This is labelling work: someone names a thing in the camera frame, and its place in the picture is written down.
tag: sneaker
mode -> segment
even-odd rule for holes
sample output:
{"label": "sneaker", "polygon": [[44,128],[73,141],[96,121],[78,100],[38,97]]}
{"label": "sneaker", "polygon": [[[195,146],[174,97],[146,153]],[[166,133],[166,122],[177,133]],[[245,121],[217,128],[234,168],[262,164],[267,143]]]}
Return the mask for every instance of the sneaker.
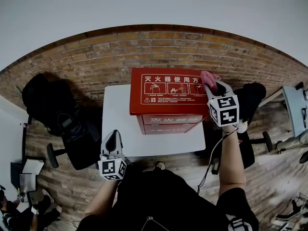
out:
{"label": "sneaker", "polygon": [[53,197],[51,197],[50,194],[45,189],[43,189],[42,192],[43,192],[44,196],[48,196],[50,198],[50,202],[51,202],[51,204],[53,204],[54,203]]}
{"label": "sneaker", "polygon": [[156,163],[154,164],[153,170],[154,170],[156,167],[158,167],[158,168],[160,168],[160,169],[165,169],[165,164],[158,161],[158,162],[156,162]]}
{"label": "sneaker", "polygon": [[60,214],[62,213],[62,207],[61,207],[61,206],[58,205],[58,206],[56,207],[56,210],[57,210]]}

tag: warning label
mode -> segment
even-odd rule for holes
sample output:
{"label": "warning label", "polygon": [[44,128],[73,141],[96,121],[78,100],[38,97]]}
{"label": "warning label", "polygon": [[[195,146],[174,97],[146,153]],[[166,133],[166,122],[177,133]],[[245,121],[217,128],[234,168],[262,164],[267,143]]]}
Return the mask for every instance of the warning label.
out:
{"label": "warning label", "polygon": [[205,104],[199,76],[143,74],[141,104]]}

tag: brick wall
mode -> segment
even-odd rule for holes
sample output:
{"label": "brick wall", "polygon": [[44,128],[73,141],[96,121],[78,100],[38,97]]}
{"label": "brick wall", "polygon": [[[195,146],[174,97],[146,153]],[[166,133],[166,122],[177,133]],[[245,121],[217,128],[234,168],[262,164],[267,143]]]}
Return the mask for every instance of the brick wall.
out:
{"label": "brick wall", "polygon": [[129,84],[133,67],[210,70],[234,88],[260,82],[268,96],[308,79],[305,65],[249,38],[191,26],[136,25],[86,32],[31,52],[0,72],[0,95],[25,108],[17,89],[43,73],[66,79],[79,103],[102,106],[105,86]]}

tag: red fire extinguisher box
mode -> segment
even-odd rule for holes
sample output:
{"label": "red fire extinguisher box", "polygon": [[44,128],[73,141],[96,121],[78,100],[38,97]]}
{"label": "red fire extinguisher box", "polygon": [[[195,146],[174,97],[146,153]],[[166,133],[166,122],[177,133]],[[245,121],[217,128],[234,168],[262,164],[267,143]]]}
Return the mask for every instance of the red fire extinguisher box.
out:
{"label": "red fire extinguisher box", "polygon": [[129,113],[142,134],[186,133],[209,116],[201,70],[133,68]]}

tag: white wall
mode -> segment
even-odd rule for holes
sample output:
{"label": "white wall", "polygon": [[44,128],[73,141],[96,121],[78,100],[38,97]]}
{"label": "white wall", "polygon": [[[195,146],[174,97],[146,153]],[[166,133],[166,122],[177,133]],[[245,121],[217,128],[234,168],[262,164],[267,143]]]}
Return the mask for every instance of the white wall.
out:
{"label": "white wall", "polygon": [[308,65],[308,0],[0,0],[0,18],[0,69],[56,40],[132,24],[227,31]]}
{"label": "white wall", "polygon": [[5,195],[11,201],[17,197],[11,184],[11,162],[22,159],[23,126],[20,124],[24,122],[27,122],[26,112],[0,96],[0,184],[6,188]]}

